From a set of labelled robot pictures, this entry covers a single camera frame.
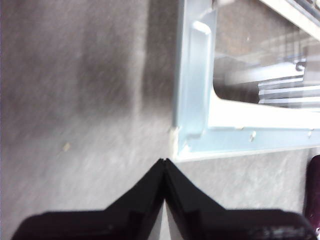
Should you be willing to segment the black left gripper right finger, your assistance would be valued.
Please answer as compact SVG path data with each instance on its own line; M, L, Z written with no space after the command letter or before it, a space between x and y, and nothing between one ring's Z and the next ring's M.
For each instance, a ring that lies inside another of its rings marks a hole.
M164 160L165 200L186 240L315 240L300 214L280 209L226 209Z

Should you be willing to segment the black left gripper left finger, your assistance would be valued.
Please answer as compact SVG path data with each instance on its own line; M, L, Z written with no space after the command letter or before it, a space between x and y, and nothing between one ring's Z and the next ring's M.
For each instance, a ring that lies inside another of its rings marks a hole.
M21 222L14 240L146 240L163 205L165 161L159 159L103 210L53 211Z

